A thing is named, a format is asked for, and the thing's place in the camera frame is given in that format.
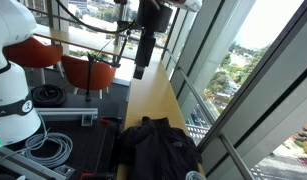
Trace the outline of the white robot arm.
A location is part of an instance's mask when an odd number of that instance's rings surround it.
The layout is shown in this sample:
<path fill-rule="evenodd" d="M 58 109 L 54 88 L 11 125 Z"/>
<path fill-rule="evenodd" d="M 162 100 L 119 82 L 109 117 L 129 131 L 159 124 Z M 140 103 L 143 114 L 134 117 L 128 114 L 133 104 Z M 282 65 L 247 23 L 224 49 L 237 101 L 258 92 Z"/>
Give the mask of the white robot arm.
<path fill-rule="evenodd" d="M 3 48 L 32 37 L 33 14 L 17 0 L 0 0 L 0 148 L 32 136 L 41 120 L 33 107 L 24 69 L 3 55 Z"/>

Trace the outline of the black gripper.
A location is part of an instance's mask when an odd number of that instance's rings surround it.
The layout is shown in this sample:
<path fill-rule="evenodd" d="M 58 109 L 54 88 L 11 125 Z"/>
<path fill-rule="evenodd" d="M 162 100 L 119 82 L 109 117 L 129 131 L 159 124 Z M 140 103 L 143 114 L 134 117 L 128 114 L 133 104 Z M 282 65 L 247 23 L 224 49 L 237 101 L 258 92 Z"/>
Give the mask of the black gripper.
<path fill-rule="evenodd" d="M 133 77 L 135 79 L 142 79 L 145 68 L 149 66 L 152 51 L 156 39 L 150 35 L 143 35 L 140 38 L 138 50 L 135 57 L 135 71 Z"/>

